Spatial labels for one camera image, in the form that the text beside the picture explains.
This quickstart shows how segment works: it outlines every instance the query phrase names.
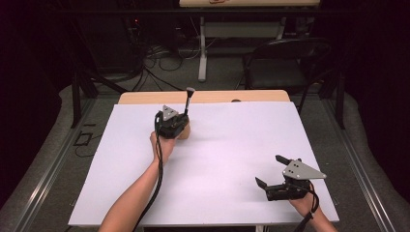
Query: black curtain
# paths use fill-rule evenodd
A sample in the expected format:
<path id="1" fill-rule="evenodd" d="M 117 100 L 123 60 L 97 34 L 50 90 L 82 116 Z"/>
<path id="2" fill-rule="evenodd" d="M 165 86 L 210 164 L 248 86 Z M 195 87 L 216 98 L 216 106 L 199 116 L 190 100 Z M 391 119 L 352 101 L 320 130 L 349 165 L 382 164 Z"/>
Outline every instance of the black curtain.
<path id="1" fill-rule="evenodd" d="M 43 30 L 37 4 L 0 6 L 0 207 L 40 151 L 73 73 Z"/>
<path id="2" fill-rule="evenodd" d="M 395 189 L 410 202 L 410 4 L 391 1 L 366 28 L 346 74 L 368 145 Z"/>

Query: forearm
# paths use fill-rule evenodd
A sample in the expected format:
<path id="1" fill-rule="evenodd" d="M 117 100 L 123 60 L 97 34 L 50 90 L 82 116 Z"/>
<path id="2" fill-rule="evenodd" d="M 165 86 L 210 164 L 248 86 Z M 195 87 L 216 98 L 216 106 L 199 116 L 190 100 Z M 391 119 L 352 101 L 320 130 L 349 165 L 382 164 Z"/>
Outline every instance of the forearm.
<path id="1" fill-rule="evenodd" d="M 309 221 L 309 224 L 314 228 L 316 232 L 334 232 L 337 231 L 333 224 L 323 214 L 320 207 L 314 213 L 313 218 Z"/>
<path id="2" fill-rule="evenodd" d="M 158 179 L 158 163 L 146 171 L 117 199 L 106 214 L 100 231 L 132 231 Z"/>

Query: office chair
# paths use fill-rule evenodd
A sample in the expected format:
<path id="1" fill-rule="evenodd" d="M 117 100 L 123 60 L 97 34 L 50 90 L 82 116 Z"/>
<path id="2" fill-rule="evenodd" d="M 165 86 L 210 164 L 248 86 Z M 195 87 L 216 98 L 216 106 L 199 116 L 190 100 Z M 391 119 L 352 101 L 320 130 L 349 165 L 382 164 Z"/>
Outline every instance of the office chair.
<path id="1" fill-rule="evenodd" d="M 321 62 L 331 51 L 330 43 L 321 38 L 283 39 L 262 44 L 253 52 L 243 56 L 244 76 L 247 90 L 285 90 L 289 95 L 303 91 L 297 105 L 302 107 L 308 88 L 313 83 L 330 75 L 323 71 Z"/>

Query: wooden desk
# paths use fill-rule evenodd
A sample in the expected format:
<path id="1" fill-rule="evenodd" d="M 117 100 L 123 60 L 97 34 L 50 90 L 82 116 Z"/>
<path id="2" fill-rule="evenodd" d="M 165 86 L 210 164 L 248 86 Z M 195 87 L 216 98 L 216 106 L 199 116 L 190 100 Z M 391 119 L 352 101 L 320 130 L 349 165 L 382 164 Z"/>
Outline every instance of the wooden desk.
<path id="1" fill-rule="evenodd" d="M 126 93 L 114 105 L 69 225 L 99 226 L 108 209 L 152 161 L 148 135 L 166 103 L 184 109 L 185 92 Z M 287 201 L 269 202 L 254 177 L 283 182 L 281 154 L 318 169 L 299 114 L 287 94 L 196 91 L 190 138 L 177 142 L 160 194 L 141 221 L 151 226 L 247 226 L 298 223 Z M 313 180 L 322 210 L 338 221 L 323 180 Z"/>
<path id="2" fill-rule="evenodd" d="M 318 7 L 320 0 L 225 0 L 211 4 L 209 0 L 180 0 L 182 8 L 264 8 L 264 7 Z M 270 38 L 281 39 L 285 18 L 279 21 L 264 22 L 206 22 L 200 17 L 201 57 L 198 81 L 206 80 L 207 52 L 205 39 L 213 37 L 228 38 Z"/>
<path id="3" fill-rule="evenodd" d="M 119 104 L 143 103 L 185 103 L 187 93 L 178 92 L 137 92 L 121 95 Z M 195 91 L 191 103 L 206 102 L 290 102 L 283 90 L 231 90 L 231 91 Z"/>

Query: human arm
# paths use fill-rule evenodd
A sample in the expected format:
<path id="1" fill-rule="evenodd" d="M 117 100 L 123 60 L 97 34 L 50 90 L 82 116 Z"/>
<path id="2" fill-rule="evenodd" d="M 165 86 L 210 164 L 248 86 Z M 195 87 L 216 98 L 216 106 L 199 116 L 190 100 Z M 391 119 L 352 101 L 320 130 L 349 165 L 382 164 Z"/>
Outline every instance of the human arm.
<path id="1" fill-rule="evenodd" d="M 148 203 L 151 192 L 159 177 L 157 135 L 150 136 L 154 158 L 145 172 L 111 206 L 102 221 L 99 231 L 132 231 Z M 175 139 L 160 137 L 163 165 L 168 161 L 175 146 Z"/>
<path id="2" fill-rule="evenodd" d="M 293 207 L 295 207 L 296 211 L 298 211 L 302 217 L 305 217 L 311 210 L 313 195 L 308 193 L 302 199 L 289 200 L 289 202 Z M 313 218 L 308 221 L 308 224 L 310 224 L 317 232 L 337 231 L 333 224 L 325 216 L 320 206 L 317 208 L 316 212 L 314 212 Z"/>

